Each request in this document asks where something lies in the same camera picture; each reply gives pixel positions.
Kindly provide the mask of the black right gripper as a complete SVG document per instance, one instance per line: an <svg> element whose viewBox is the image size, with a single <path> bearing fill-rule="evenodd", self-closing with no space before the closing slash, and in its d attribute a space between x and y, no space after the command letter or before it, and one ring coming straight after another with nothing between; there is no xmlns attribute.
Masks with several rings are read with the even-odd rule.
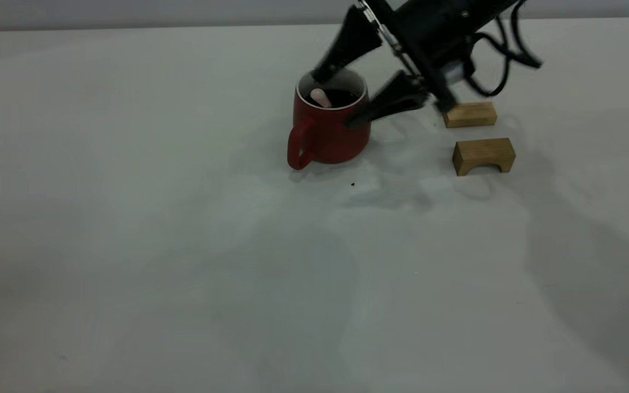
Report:
<svg viewBox="0 0 629 393"><path fill-rule="evenodd" d="M347 65L374 51L384 38L395 57L404 65L380 91L369 97L365 80L345 70L363 84L364 93L345 118L354 129L389 115L421 109L430 98L438 112L447 114L458 104L452 84L464 80L485 97L503 90L505 82L487 91L474 82L471 55L475 43L487 40L505 64L514 60L500 15L514 7L512 1L406 1L392 8L386 1L360 1L347 10L339 34L321 62L312 70L317 83L327 83ZM501 40L482 28L495 21Z"/></svg>

